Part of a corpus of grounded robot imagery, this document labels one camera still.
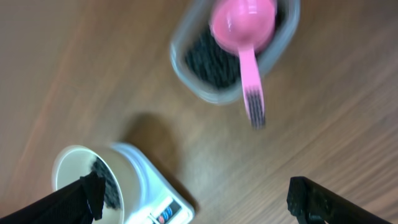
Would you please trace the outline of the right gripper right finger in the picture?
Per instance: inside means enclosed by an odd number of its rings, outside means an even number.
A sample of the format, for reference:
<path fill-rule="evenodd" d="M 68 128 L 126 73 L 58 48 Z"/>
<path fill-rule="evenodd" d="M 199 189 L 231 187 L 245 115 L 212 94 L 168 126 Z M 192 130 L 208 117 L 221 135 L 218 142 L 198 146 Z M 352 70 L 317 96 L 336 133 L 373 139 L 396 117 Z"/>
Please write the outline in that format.
<path fill-rule="evenodd" d="M 390 224 L 303 176 L 290 178 L 287 207 L 299 224 Z"/>

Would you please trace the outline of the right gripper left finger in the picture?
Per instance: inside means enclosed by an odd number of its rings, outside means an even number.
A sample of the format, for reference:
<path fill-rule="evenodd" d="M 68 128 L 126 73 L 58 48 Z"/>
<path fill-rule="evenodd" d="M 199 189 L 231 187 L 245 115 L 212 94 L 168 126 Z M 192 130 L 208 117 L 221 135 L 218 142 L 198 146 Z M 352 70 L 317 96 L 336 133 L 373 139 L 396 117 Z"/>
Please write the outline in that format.
<path fill-rule="evenodd" d="M 39 201 L 1 218 L 1 224 L 92 224 L 102 219 L 105 178 L 80 177 Z"/>

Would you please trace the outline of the pink plastic measuring scoop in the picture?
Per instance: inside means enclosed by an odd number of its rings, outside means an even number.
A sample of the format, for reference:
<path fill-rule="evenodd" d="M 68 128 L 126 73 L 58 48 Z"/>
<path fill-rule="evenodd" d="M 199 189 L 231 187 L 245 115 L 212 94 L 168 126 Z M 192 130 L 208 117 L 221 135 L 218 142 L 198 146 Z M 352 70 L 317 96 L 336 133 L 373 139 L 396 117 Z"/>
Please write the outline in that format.
<path fill-rule="evenodd" d="M 211 13 L 210 30 L 216 43 L 239 58 L 244 105 L 254 129 L 266 123 L 256 52 L 270 42 L 276 13 L 273 0 L 217 1 Z"/>

